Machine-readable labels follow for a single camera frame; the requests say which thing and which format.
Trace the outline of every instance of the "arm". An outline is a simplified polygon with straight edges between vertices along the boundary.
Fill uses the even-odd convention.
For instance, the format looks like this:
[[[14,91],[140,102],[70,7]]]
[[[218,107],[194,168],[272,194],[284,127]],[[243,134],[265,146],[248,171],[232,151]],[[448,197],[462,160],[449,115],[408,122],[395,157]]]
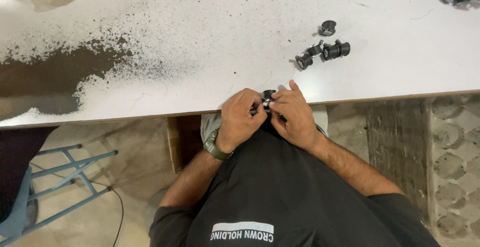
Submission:
[[[205,194],[222,164],[206,150],[200,151],[166,192],[159,207],[191,207]]]
[[[232,152],[262,125],[267,114],[261,99],[260,93],[246,88],[222,105],[222,126],[215,141],[220,151]],[[255,115],[249,113],[253,104],[257,105]],[[207,191],[221,164],[222,161],[202,150],[173,183],[159,207],[195,205]]]
[[[364,196],[393,194],[403,195],[402,190],[375,168],[344,147],[319,133],[315,146],[306,151],[335,171],[348,184]]]
[[[391,193],[403,195],[395,183],[317,131],[312,109],[293,80],[290,81],[290,88],[292,90],[272,94],[276,102],[269,104],[272,125],[282,137],[324,162],[365,196]],[[284,115],[287,122],[280,119],[279,113]]]

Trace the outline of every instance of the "blue metal chair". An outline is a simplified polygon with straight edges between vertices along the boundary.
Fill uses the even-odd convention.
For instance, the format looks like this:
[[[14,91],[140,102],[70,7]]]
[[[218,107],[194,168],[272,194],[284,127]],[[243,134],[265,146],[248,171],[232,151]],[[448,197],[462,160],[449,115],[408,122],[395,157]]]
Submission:
[[[44,151],[40,151],[36,156],[41,156],[41,155],[46,155],[46,154],[51,154],[51,153],[56,153],[56,152],[62,152],[63,155],[67,158],[67,160],[70,162],[69,164],[64,164],[64,165],[60,165],[60,166],[57,166],[57,167],[54,167],[54,168],[50,168],[50,169],[46,169],[46,170],[42,170],[42,171],[39,171],[39,172],[36,172],[36,173],[32,173],[32,168],[31,167],[28,167],[26,173],[25,173],[25,176],[23,177],[23,180],[22,180],[22,183],[21,183],[21,186],[20,186],[20,191],[17,195],[17,198],[15,199],[15,203],[13,204],[13,208],[12,208],[12,211],[9,215],[9,217],[3,221],[2,223],[0,223],[0,235],[4,236],[4,237],[7,237],[7,239],[3,240],[2,242],[0,242],[0,247],[3,247],[3,246],[6,246],[12,242],[14,242],[15,240],[21,238],[22,236],[28,234],[28,233],[31,233],[35,230],[37,230],[38,228],[41,228],[51,222],[53,222],[54,220],[72,212],[73,210],[85,205],[86,203],[92,201],[93,199],[109,192],[111,190],[111,187],[107,187],[105,188],[103,191],[100,191],[100,192],[97,192],[95,190],[95,188],[93,188],[93,185],[92,183],[87,179],[87,177],[85,176],[85,174],[83,173],[83,171],[85,169],[87,169],[88,167],[92,166],[92,164],[94,164],[95,162],[97,162],[99,159],[103,159],[103,158],[106,158],[106,157],[110,157],[110,156],[114,156],[114,155],[117,155],[118,154],[118,151],[117,150],[114,150],[112,152],[108,152],[108,153],[105,153],[105,154],[102,154],[102,155],[98,155],[98,156],[94,156],[94,157],[91,157],[91,158],[87,158],[87,159],[83,159],[83,160],[79,160],[79,161],[75,161],[74,158],[70,155],[70,153],[68,152],[69,150],[72,150],[72,149],[78,149],[78,148],[81,148],[82,146],[81,145],[75,145],[75,146],[66,146],[66,147],[60,147],[60,148],[55,148],[55,149],[49,149],[49,150],[44,150]],[[65,170],[65,169],[69,169],[69,168],[74,168],[75,169],[75,172],[71,173],[70,175],[68,175],[67,177],[63,178],[60,182],[58,182],[55,186],[53,186],[52,188],[50,189],[46,189],[45,191],[41,191],[39,193],[36,193],[36,194],[33,194],[33,195],[29,195],[29,190],[30,190],[30,184],[31,184],[31,181],[32,179],[35,179],[35,178],[39,178],[39,177],[43,177],[43,176],[46,176],[46,175],[50,175],[52,173],[55,173],[55,172],[58,172],[58,171],[62,171],[62,170]],[[84,184],[90,189],[90,191],[92,192],[92,195],[53,215],[52,217],[50,218],[47,218],[37,224],[34,224],[32,227],[24,230],[24,222],[25,222],[25,215],[26,215],[26,208],[27,208],[27,202],[30,201],[30,200],[33,200],[33,199],[36,199],[42,195],[46,195],[46,194],[49,194],[57,189],[60,189],[60,188],[63,188],[65,186],[68,186],[70,184],[72,184],[72,178],[75,177],[75,176],[78,176],[80,177],[80,179],[84,182]]]

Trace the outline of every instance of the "black t-shirt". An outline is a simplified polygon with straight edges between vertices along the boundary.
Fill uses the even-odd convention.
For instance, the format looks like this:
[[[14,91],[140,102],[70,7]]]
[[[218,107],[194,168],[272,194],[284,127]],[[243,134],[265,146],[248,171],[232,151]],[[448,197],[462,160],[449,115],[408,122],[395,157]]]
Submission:
[[[403,195],[365,197],[305,151],[258,130],[197,208],[160,207],[151,246],[439,246]]]

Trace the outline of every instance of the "man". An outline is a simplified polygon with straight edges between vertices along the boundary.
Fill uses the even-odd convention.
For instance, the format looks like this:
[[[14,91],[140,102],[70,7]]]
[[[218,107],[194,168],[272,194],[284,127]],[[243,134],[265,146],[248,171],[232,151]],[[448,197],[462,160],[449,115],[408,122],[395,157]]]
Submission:
[[[223,104],[208,151],[160,202],[151,246],[439,246],[402,191],[319,132],[290,88],[272,94],[271,125],[254,90]]]

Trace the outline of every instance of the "black cable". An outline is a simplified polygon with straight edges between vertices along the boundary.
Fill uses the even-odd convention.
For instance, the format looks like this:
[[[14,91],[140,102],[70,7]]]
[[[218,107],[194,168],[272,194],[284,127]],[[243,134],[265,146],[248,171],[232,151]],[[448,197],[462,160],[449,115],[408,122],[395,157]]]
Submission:
[[[41,166],[39,166],[39,165],[36,165],[36,164],[34,164],[34,163],[30,163],[30,165],[33,165],[33,166],[37,167],[38,169],[45,170],[45,168],[43,168],[43,167],[41,167]],[[60,175],[58,175],[58,174],[56,174],[56,173],[51,173],[50,175],[54,175],[54,176],[57,176],[57,177],[63,178],[63,179],[65,178],[64,176],[60,176]],[[110,186],[107,186],[107,185],[105,185],[105,184],[103,184],[103,183],[98,183],[98,182],[94,182],[94,181],[90,181],[90,183],[95,183],[95,184],[98,184],[98,185],[102,185],[102,186],[105,186],[105,187],[107,187],[107,188],[110,187]],[[117,239],[119,238],[120,229],[122,228],[121,226],[122,226],[122,224],[123,224],[124,210],[123,210],[123,201],[122,201],[122,198],[121,198],[120,195],[117,193],[117,191],[115,191],[114,189],[111,189],[111,190],[118,196],[118,198],[120,199],[120,204],[122,205],[122,206],[121,206],[121,208],[122,208],[122,209],[121,209],[121,210],[122,210],[122,211],[121,211],[121,212],[122,212],[122,213],[121,213],[121,215],[122,215],[121,217],[122,217],[122,218],[121,218],[121,220],[120,220],[120,225],[119,225],[119,227],[118,227],[117,237],[115,237],[115,241],[113,242],[113,246],[112,246],[112,247],[115,247],[115,244],[117,244]]]

